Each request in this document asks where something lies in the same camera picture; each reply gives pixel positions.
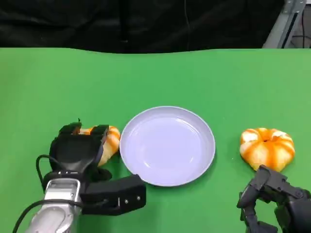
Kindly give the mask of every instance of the silver metal part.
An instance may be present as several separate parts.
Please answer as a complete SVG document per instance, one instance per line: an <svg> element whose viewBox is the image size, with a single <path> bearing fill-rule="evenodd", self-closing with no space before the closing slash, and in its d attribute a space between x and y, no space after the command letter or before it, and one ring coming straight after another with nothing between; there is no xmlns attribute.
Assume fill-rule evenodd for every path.
<svg viewBox="0 0 311 233"><path fill-rule="evenodd" d="M263 48L287 48L296 31L306 0L285 0Z"/></svg>
<svg viewBox="0 0 311 233"><path fill-rule="evenodd" d="M80 181L70 178L50 180L44 200L80 202ZM80 208L69 204L44 204L33 217L26 233L75 233Z"/></svg>

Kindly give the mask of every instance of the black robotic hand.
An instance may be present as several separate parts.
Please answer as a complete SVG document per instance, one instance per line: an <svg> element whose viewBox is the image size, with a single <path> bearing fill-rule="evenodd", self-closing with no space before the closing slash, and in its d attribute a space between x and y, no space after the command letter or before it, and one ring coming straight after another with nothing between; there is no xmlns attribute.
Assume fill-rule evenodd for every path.
<svg viewBox="0 0 311 233"><path fill-rule="evenodd" d="M277 204L275 215L283 233L311 233L311 194L293 187L287 177L261 165L245 190L237 207L247 233L277 233L277 227L257 220L256 200Z"/></svg>

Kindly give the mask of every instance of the plate rim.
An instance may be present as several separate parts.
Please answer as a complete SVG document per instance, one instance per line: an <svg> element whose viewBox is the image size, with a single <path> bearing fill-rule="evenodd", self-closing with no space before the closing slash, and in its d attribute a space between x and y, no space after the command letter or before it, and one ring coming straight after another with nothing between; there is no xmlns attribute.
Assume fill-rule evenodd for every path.
<svg viewBox="0 0 311 233"><path fill-rule="evenodd" d="M212 131L212 129L210 128L210 126L209 126L199 115L197 115L196 113L194 113L194 112L192 112L192 111L190 111L190 110L188 110L188 109L185 109L185 108L182 108L182 107L178 107L178 106L165 105L165 106L157 106L157 107L148 108L148 109L143 110L142 112L136 114L133 118L131 118L130 121L127 122L127 124L125 125L124 129L122 130L121 137L120 137L120 146L119 146L119 148L120 148L121 159L122 159L122 161L123 161L123 163L124 163L126 169L129 170L129 172L131 172L132 174L135 174L133 171L131 171L131 170L128 168L127 164L126 164L125 161L124 161L124 157L123 157L123 154L122 154L122 146L121 146L121 145L123 144L123 143L122 143L122 142L123 142L123 132L124 132L124 130L129 126L129 124L130 124L135 118L139 117L140 115L144 114L145 112L148 112L148 111L151 111L151 110L154 110L154 109L158 109L158 108L164 108L164 109L165 109L165 108L175 108L175 109L179 109L179 110L186 111L186 112L188 112L188 113L190 113L190 114L195 115L197 118L199 118L199 119L207 126L207 128L209 129L209 131L210 131L210 133L211 133L211 136L212 136L212 140L213 140L213 144L212 144L212 146L213 146L212 159L210 160L210 162L208 163L208 165L206 166L206 168L204 168L203 171L200 172L197 176L195 176L193 179L189 179L189 180L187 180L187 181L185 181L185 182L182 182L182 183L180 183L180 184L161 184L161 183L149 182L149 181L144 180L143 178L141 178L141 179L142 179L144 182L146 182L146 183L149 183L149 184L154 185L154 186L161 186L161 187L177 187L177 186L181 186L181 185L185 185L185 184L191 183L191 182L195 181L196 179L198 179L199 177L201 177L201 176L207 171L207 169L209 169L209 167L211 166L211 164L212 164L212 162L214 161L214 158L215 158L215 153L216 153L216 142L215 142L215 137L214 137L213 131Z"/></svg>

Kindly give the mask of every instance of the metal stand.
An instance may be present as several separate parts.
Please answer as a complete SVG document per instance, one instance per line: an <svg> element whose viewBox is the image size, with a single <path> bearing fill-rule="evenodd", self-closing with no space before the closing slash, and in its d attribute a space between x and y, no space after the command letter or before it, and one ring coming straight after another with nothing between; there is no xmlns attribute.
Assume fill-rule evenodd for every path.
<svg viewBox="0 0 311 233"><path fill-rule="evenodd" d="M306 0L285 0L282 12L279 14L263 48L287 48L305 6Z"/></svg>

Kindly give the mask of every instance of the orange and white donut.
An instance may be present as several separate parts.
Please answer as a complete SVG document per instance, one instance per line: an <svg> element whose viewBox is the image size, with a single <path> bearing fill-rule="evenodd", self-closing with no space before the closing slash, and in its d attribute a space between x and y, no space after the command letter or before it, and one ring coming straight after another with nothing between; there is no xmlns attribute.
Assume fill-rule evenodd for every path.
<svg viewBox="0 0 311 233"><path fill-rule="evenodd" d="M242 158L255 170L260 165L281 171L289 164L295 149L291 137L276 129L247 129L241 135Z"/></svg>
<svg viewBox="0 0 311 233"><path fill-rule="evenodd" d="M109 126L107 139L103 144L103 154L98 166L102 166L118 151L120 144L120 132L114 126Z"/></svg>

